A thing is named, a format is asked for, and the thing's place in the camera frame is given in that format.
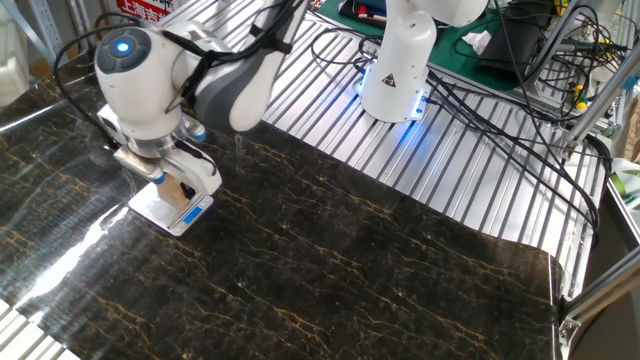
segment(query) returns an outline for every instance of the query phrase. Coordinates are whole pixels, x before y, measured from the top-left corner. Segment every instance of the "metal table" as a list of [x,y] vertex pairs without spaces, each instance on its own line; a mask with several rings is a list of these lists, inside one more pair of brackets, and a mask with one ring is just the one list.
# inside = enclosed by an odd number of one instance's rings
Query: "metal table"
[[0,359],[79,360],[38,328],[41,318],[37,313],[27,319],[0,300]]
[[[254,0],[193,0],[166,21],[201,22],[238,50],[261,5]],[[563,294],[579,294],[593,238],[584,219],[438,104],[428,105],[422,120],[401,124],[366,114],[356,93],[361,74],[351,65],[312,57],[310,46],[317,34],[337,26],[314,15],[303,22],[294,51],[285,60],[264,121],[471,228],[548,252],[565,270]],[[315,49],[324,58],[349,61],[358,55],[357,45],[356,37],[333,33],[317,41]],[[477,86],[432,69],[451,83]],[[472,92],[458,95],[511,134],[535,139],[534,127],[520,108]],[[549,140],[561,134],[542,127]],[[568,183],[518,148],[506,142],[504,146],[584,209]],[[604,165],[591,147],[577,151],[565,167],[598,203]]]

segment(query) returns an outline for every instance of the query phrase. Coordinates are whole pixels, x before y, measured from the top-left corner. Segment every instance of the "black marble surface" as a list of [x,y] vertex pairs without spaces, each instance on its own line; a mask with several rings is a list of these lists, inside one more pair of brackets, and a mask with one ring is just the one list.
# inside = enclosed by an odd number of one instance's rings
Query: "black marble surface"
[[[83,68],[66,75],[77,78]],[[69,88],[91,111],[92,76]],[[268,124],[174,239],[50,82],[0,113],[0,298],[82,359],[552,359],[560,267]]]

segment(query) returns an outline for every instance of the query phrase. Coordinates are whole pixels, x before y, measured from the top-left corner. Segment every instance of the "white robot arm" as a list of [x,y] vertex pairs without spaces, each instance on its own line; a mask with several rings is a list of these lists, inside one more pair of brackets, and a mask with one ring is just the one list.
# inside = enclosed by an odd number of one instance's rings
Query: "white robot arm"
[[[221,175],[187,140],[258,124],[308,2],[265,0],[238,53],[194,22],[119,29],[100,43],[108,106],[98,115],[122,145],[115,158],[153,183],[131,199],[134,211],[178,236],[212,203]],[[183,114],[183,96],[203,123]]]
[[385,122],[411,120],[423,95],[427,62],[436,41],[432,19],[455,27],[477,19],[487,0],[387,1],[387,27],[377,61],[365,75],[361,102],[372,117]]

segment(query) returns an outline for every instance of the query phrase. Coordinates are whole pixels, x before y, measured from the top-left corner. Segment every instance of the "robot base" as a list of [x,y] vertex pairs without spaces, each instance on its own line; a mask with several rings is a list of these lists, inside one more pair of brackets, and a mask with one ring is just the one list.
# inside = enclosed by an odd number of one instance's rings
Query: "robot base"
[[153,183],[147,184],[129,200],[131,210],[176,237],[182,236],[211,205],[213,198],[200,193],[191,199],[183,211],[179,211],[160,198],[158,188]]
[[[364,86],[364,82],[365,82],[365,78],[367,75],[364,75],[359,81],[357,81],[354,85],[355,85],[355,90],[358,93],[358,95],[362,96],[362,88]],[[404,112],[405,116],[404,117],[398,117],[396,120],[391,120],[391,119],[381,119],[381,118],[377,118],[375,116],[375,113],[373,112],[369,112],[367,111],[367,108],[364,107],[363,105],[363,110],[369,114],[369,116],[373,117],[374,119],[378,119],[380,121],[383,122],[390,122],[390,123],[401,123],[401,122],[405,122],[405,121],[417,121],[417,120],[422,120],[422,117],[424,116],[424,113],[427,109],[427,98],[425,97],[425,90],[418,90],[415,95],[413,96],[413,101],[412,101],[412,105],[410,107],[407,108],[407,110]]]

